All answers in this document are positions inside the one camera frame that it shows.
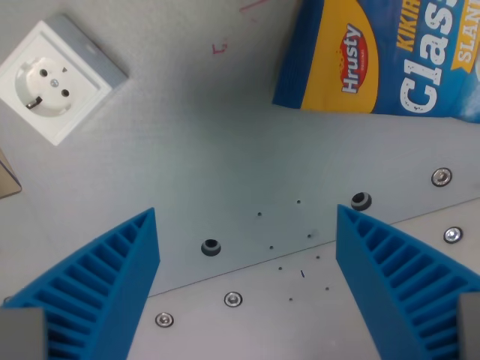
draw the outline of electrical outlet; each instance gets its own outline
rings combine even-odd
[[[66,17],[40,21],[0,67],[0,98],[58,145],[127,77]]]

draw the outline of red logo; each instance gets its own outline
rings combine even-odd
[[[351,24],[346,26],[340,52],[343,56],[343,66],[340,65],[342,92],[356,94],[367,74],[368,49],[362,32]]]

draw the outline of metal screw head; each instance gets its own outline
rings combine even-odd
[[[242,304],[243,298],[238,292],[229,292],[225,295],[223,301],[229,308],[236,308]]]
[[[446,167],[435,170],[432,175],[432,184],[438,188],[442,188],[450,183],[452,180],[452,171]]]
[[[173,325],[173,316],[169,313],[159,313],[155,317],[155,323],[161,328],[169,328]]]
[[[464,231],[460,227],[451,227],[443,234],[443,240],[449,244],[459,242],[464,237]]]

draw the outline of snack bag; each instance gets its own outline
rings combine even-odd
[[[274,104],[480,122],[480,0],[303,0]]]

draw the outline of black rubber grommet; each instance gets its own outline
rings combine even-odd
[[[210,238],[209,240],[205,240],[203,242],[201,249],[203,254],[207,257],[214,257],[220,253],[222,247],[220,245],[220,242]]]
[[[357,212],[363,212],[367,210],[372,205],[372,196],[369,193],[356,193],[351,202],[353,210]]]

